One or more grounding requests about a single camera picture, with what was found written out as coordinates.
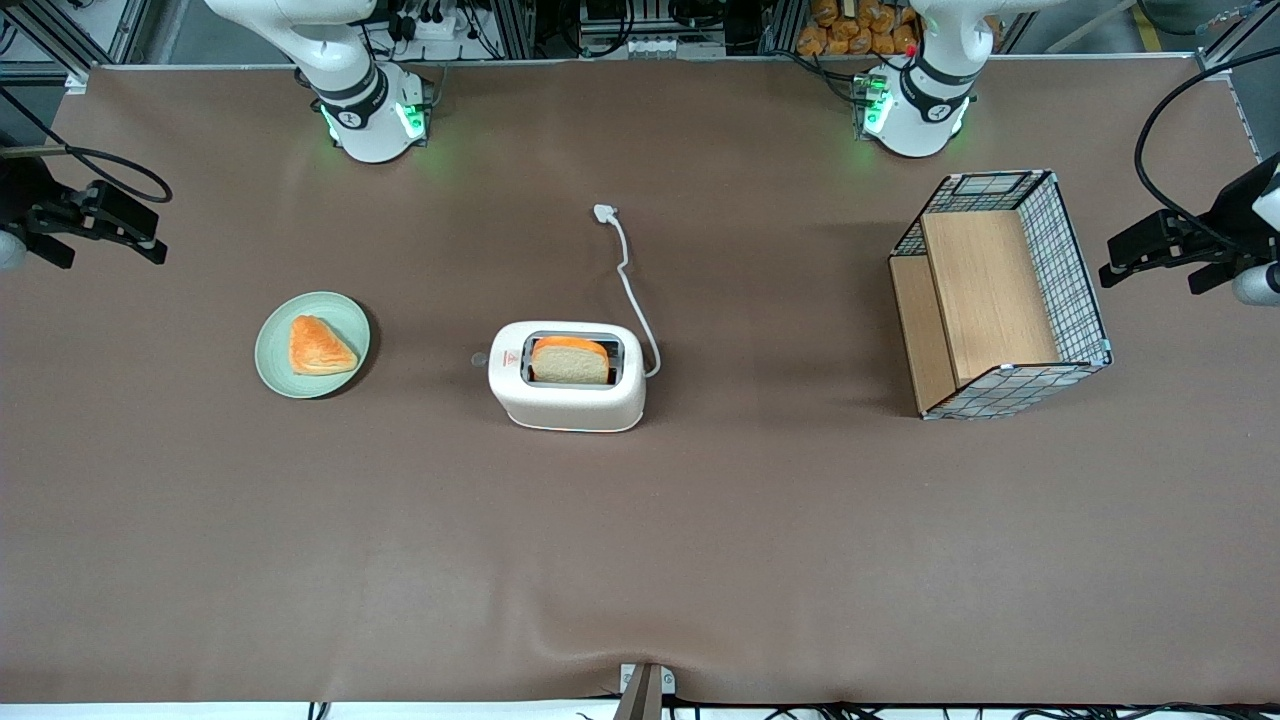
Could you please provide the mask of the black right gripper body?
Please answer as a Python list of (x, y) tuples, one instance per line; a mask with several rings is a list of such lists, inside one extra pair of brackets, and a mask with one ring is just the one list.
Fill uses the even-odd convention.
[(101, 238), (88, 215), (88, 186), (78, 190), (58, 182), (41, 159), (4, 158), (1, 268), (15, 269), (29, 255), (70, 268), (76, 251), (55, 234)]

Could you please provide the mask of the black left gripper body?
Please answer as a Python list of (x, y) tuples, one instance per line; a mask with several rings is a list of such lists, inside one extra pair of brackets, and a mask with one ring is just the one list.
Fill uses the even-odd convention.
[(1194, 215), (1166, 201), (1175, 217), (1175, 263), (1226, 263), (1236, 259), (1268, 263), (1279, 232), (1279, 155), (1224, 186), (1208, 211)]

